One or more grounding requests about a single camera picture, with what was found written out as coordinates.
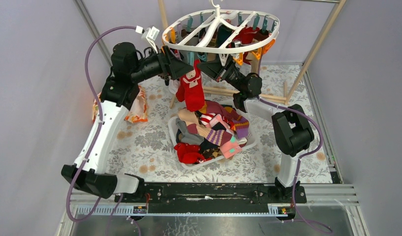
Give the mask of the white sock black stripes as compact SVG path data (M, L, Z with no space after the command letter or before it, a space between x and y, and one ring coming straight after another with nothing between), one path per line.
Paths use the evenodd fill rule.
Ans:
M169 81L168 89L173 95L175 95L177 93L179 87L180 87L179 80L170 80Z

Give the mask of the teal clothespin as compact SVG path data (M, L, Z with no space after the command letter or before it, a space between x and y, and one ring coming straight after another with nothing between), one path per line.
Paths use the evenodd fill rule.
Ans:
M188 62L188 64L193 66L194 65L194 60L195 60L194 52L188 52L187 53L187 62Z

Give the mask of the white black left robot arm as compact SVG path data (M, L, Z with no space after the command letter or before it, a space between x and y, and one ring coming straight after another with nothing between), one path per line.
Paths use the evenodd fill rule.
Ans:
M87 141L72 165L61 175L71 188L104 199L126 194L133 202L144 198L144 180L138 176L108 174L107 160L120 123L130 111L140 89L138 84L153 77L179 79L194 67L177 58L167 47L144 57L130 42L114 46L112 67L99 96L97 117Z

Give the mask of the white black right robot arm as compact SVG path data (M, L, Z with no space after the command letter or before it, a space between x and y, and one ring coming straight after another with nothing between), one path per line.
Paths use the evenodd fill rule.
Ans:
M196 68L216 82L226 81L237 89L237 93L233 94L235 108L272 123L275 141L282 153L274 195L279 202L288 202L299 187L300 159L307 154L314 140L312 119L298 104L284 107L263 99L260 96L262 78L257 73L242 74L230 59L225 64L221 64L219 59L201 62Z

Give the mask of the large red sock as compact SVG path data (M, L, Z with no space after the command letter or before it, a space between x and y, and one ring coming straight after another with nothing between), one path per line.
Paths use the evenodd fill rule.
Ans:
M201 61L196 59L193 63L193 70L180 78L180 86L176 93L179 102L185 102L186 108L195 112L205 104L205 96L202 88L202 75L197 67Z

